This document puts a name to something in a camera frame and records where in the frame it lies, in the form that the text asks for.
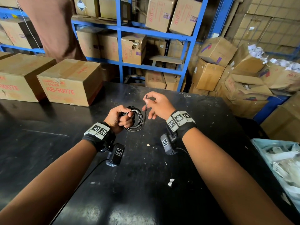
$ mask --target person's left hand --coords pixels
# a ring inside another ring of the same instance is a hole
[[[132,116],[133,112],[124,107],[123,105],[112,108],[108,113],[108,116],[105,118],[105,122],[111,127],[115,134],[122,132],[123,126],[129,128],[133,125]],[[129,112],[127,115],[119,117],[121,112]]]

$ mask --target brown garment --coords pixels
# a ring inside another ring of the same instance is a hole
[[[70,0],[18,0],[43,44],[46,56],[86,61],[72,29]]]

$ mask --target forearm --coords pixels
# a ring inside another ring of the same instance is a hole
[[[48,224],[69,199],[97,151],[81,140],[33,179],[1,212],[0,224]]]
[[[190,129],[182,138],[199,174],[233,224],[292,224],[225,151]]]

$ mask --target table surface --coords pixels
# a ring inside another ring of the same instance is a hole
[[[142,108],[151,88],[105,83],[90,107],[0,100],[0,209],[35,176],[68,151],[95,122],[115,106]],[[154,89],[178,110],[187,111],[197,127],[240,163],[286,214],[280,187],[269,189],[272,173],[221,98]],[[120,133],[115,142],[125,152],[118,167],[100,165],[77,190],[54,224],[213,224],[229,223],[184,152],[168,156],[160,136],[161,118],[146,120],[139,132]],[[88,172],[107,157],[98,153]],[[174,178],[175,186],[168,182]]]

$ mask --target hand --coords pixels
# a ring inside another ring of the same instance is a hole
[[[125,116],[119,117],[121,112],[129,112]],[[124,107],[123,105],[112,108],[105,118],[105,122],[111,127],[115,134],[122,132],[123,127],[129,128],[132,126],[132,116],[133,112],[130,109]]]
[[[149,119],[155,119],[156,116],[159,116],[167,120],[171,116],[171,114],[176,110],[165,95],[157,93],[155,91],[151,91],[147,93],[147,95],[148,98],[155,98],[155,101],[151,99],[146,99],[146,95],[143,98],[145,103],[147,103],[147,108],[152,108],[148,115]]]

